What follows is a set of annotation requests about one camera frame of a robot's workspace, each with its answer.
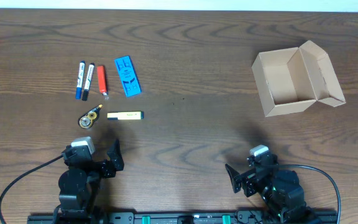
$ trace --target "open box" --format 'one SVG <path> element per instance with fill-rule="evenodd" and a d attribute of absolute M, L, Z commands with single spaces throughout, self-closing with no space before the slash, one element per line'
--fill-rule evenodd
<path fill-rule="evenodd" d="M 265 116 L 302 112 L 315 101 L 346 103 L 328 54 L 310 40 L 259 53 L 252 71 Z"/>

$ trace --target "blue box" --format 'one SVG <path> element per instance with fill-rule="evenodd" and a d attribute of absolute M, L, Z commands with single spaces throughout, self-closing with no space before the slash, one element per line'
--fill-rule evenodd
<path fill-rule="evenodd" d="M 121 79 L 122 87 L 125 95 L 133 96 L 142 92 L 139 82 L 137 81 L 136 73 L 129 56 L 117 58 L 116 63 L 119 78 Z"/>

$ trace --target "blue cap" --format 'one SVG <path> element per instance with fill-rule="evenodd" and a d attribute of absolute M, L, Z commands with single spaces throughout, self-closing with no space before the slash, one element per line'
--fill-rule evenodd
<path fill-rule="evenodd" d="M 80 100 L 81 99 L 81 91 L 82 91 L 82 88 L 81 87 L 77 87 L 77 91 L 75 92 L 75 98 L 77 100 Z"/>

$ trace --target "wooden table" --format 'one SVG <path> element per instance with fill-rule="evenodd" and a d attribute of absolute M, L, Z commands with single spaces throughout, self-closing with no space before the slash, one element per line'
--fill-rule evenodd
<path fill-rule="evenodd" d="M 265 118 L 251 65 L 258 52 L 312 40 L 332 60 L 347 103 Z M 142 94 L 126 98 L 113 59 L 130 55 Z M 75 100 L 78 64 L 105 65 L 88 101 Z M 77 119 L 102 103 L 89 129 Z M 142 121 L 108 121 L 108 111 L 144 111 Z M 104 181 L 98 203 L 138 212 L 260 207 L 234 194 L 224 164 L 247 170 L 249 149 L 268 145 L 282 164 L 328 172 L 342 196 L 342 223 L 358 223 L 358 14 L 0 10 L 0 194 L 18 175 L 91 136 L 96 160 L 121 140 L 123 172 Z M 58 205 L 57 161 L 4 198 L 8 223 Z M 308 205 L 336 209 L 321 174 L 296 170 Z"/>

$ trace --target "white background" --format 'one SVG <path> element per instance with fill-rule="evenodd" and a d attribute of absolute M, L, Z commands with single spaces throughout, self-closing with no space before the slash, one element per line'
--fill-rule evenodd
<path fill-rule="evenodd" d="M 0 0 L 0 8 L 358 12 L 358 0 Z"/>

